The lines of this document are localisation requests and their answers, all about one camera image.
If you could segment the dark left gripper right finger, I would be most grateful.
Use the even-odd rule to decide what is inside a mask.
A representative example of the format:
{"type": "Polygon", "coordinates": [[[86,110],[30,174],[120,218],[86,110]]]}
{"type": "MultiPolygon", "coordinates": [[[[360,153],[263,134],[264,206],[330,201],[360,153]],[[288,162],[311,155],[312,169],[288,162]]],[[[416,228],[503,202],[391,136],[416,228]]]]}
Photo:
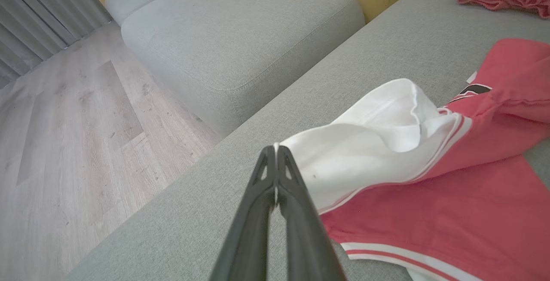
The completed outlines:
{"type": "Polygon", "coordinates": [[[290,149],[278,146],[276,159],[278,204],[286,220],[287,279],[346,281],[290,149]]]}

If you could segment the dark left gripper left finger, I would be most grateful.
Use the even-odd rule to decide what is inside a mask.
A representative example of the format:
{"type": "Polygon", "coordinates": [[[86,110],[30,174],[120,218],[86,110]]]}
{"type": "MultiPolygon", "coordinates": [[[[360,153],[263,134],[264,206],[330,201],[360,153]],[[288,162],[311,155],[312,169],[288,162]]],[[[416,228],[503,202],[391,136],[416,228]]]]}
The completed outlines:
{"type": "Polygon", "coordinates": [[[261,150],[210,281],[265,281],[269,219],[275,206],[276,153],[261,150]]]}

